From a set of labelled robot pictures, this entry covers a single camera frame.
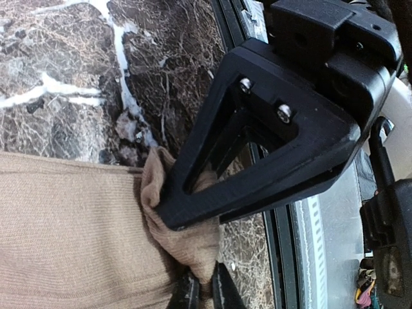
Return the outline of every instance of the metal screw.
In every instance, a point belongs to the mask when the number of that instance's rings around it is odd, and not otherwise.
[[[357,50],[363,50],[363,44],[361,42],[356,43]]]
[[[240,80],[240,89],[242,89],[242,91],[244,93],[250,93],[250,89],[252,88],[252,82],[250,81],[250,79],[248,78],[244,78]]]
[[[282,104],[277,108],[277,115],[283,123],[289,124],[292,117],[292,110],[286,104]]]

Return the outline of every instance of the black metal rail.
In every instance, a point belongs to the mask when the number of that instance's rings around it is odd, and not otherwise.
[[[241,0],[212,0],[211,3],[223,46],[227,52],[246,39],[246,32],[241,22],[241,11],[244,6]],[[256,145],[250,145],[250,157],[253,164],[263,156],[264,154]],[[292,219],[291,207],[293,205],[285,205],[262,214],[276,309],[302,308],[303,298],[300,293],[302,287],[299,287],[302,267],[296,252],[299,238]]]

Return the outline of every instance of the marble countertop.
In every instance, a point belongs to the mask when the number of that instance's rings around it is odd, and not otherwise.
[[[141,166],[177,155],[224,51],[204,0],[0,0],[0,149]],[[260,215],[221,227],[247,308],[273,308]]]

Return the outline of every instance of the tan knit fabric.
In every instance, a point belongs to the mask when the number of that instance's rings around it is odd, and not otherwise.
[[[0,308],[163,309],[181,269],[174,258],[210,280],[216,222],[176,234],[152,210],[161,158],[172,162],[152,151],[143,172],[0,153]]]

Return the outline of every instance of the black plastic mount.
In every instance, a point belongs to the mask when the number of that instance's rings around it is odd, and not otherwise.
[[[355,23],[356,9],[337,1],[280,0],[272,10],[275,21],[284,20],[279,32],[289,35],[275,35],[274,45],[249,39],[226,54],[167,177],[157,211],[172,229],[325,191],[352,161],[390,90],[401,61],[393,24],[362,12],[366,28]],[[249,142],[270,154],[192,193],[207,166],[221,174]]]
[[[370,149],[378,194],[360,209],[366,245],[373,250],[378,295],[385,308],[412,308],[412,180],[395,182],[380,130],[371,130]]]

